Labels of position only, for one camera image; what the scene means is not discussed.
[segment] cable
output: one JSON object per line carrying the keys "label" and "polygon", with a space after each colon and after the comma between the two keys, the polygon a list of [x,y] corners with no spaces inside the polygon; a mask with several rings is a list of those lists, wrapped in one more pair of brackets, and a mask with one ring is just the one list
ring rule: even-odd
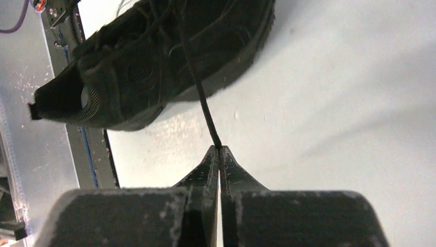
{"label": "cable", "polygon": [[133,0],[128,0],[127,2],[125,0],[121,0],[120,4],[118,5],[118,9],[117,9],[117,15],[116,17],[118,17],[120,15],[120,11],[122,8],[124,8],[127,4],[131,3]]}
{"label": "cable", "polygon": [[185,53],[186,61],[188,62],[188,67],[189,67],[189,71],[191,72],[192,79],[194,80],[195,86],[198,91],[198,96],[200,98],[200,104],[202,105],[203,115],[207,123],[207,128],[209,129],[210,137],[212,137],[212,141],[213,144],[215,145],[215,148],[221,149],[222,147],[221,140],[220,137],[218,136],[218,133],[215,128],[215,124],[213,123],[212,115],[210,114],[210,110],[207,105],[206,94],[204,92],[202,82],[198,77],[197,68],[195,67],[195,64],[192,62],[191,51],[189,50],[188,39],[186,38],[187,36],[185,34],[185,27],[183,26],[183,18],[181,16],[180,13],[181,10],[179,9],[177,1],[174,3],[174,7],[175,7],[175,14],[178,22],[178,30],[181,39],[181,46]]}
{"label": "cable", "polygon": [[6,30],[0,29],[0,33],[14,33],[14,32],[16,32],[24,22],[24,18],[26,17],[28,6],[29,6],[29,1],[24,0],[24,5],[23,5],[23,8],[21,10],[21,14],[20,14],[20,18],[18,19],[18,22],[11,29],[6,29]]}
{"label": "cable", "polygon": [[41,0],[40,6],[37,8],[37,11],[41,11],[44,8],[44,2],[45,0]]}

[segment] white surface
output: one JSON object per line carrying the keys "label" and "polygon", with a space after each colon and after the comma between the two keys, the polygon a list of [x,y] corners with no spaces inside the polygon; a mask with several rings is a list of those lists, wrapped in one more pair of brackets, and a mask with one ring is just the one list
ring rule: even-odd
{"label": "white surface", "polygon": [[[83,0],[85,33],[119,0]],[[270,189],[351,189],[392,246],[436,246],[436,3],[277,0],[255,65],[209,100],[238,162]],[[199,103],[110,132],[121,186],[171,186],[211,139]]]}

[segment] black plastic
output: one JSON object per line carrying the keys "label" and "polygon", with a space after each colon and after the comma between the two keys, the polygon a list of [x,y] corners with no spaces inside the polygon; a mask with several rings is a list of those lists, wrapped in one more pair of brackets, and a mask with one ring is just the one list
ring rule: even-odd
{"label": "black plastic", "polygon": [[210,147],[167,189],[76,190],[52,209],[38,247],[215,246],[218,169],[224,246],[389,246],[369,202],[352,191],[270,191]]}

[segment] screw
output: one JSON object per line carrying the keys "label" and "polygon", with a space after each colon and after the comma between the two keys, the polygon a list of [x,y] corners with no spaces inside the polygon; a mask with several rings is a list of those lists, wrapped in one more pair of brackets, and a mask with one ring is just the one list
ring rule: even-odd
{"label": "screw", "polygon": [[51,15],[53,15],[53,17],[58,16],[58,13],[57,13],[56,9],[49,9],[49,10],[48,10],[48,13],[50,13]]}

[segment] metal bracket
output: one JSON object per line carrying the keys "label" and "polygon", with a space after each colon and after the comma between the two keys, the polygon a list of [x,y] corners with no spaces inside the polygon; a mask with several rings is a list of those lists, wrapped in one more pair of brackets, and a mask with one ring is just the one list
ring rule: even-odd
{"label": "metal bracket", "polygon": [[48,0],[45,6],[51,28],[63,23],[72,13],[70,0]]}

